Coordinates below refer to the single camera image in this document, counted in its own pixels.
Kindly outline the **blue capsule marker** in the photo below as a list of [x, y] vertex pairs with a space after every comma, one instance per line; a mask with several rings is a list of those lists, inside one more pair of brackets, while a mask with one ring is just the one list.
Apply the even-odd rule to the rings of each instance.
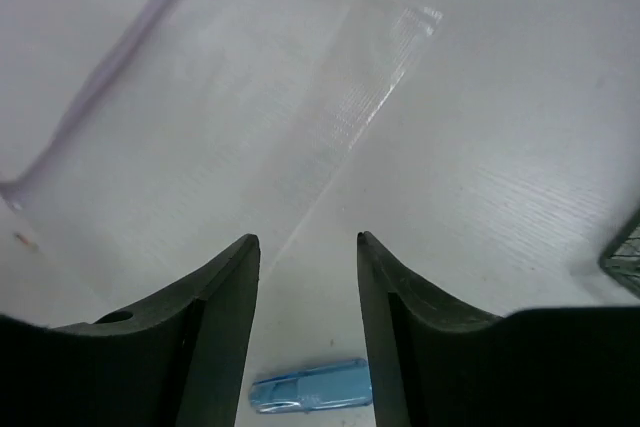
[[356, 358], [276, 375], [254, 382], [248, 399], [259, 414], [369, 406], [373, 403], [369, 365]]

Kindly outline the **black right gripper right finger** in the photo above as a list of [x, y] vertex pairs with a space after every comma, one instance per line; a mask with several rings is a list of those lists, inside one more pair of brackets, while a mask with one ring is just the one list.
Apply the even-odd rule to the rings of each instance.
[[357, 238], [357, 274], [380, 426], [635, 426], [639, 311], [471, 306]]

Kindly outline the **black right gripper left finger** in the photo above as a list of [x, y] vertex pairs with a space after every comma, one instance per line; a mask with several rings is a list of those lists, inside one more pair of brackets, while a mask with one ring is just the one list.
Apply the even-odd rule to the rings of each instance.
[[231, 426], [256, 308], [253, 234], [93, 323], [1, 319], [5, 426]]

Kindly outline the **clear purple-zip document pouch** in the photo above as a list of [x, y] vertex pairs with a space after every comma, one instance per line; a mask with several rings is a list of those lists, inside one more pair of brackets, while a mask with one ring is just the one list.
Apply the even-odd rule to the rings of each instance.
[[418, 0], [176, 0], [14, 204], [107, 303], [245, 234], [271, 268], [442, 20]]

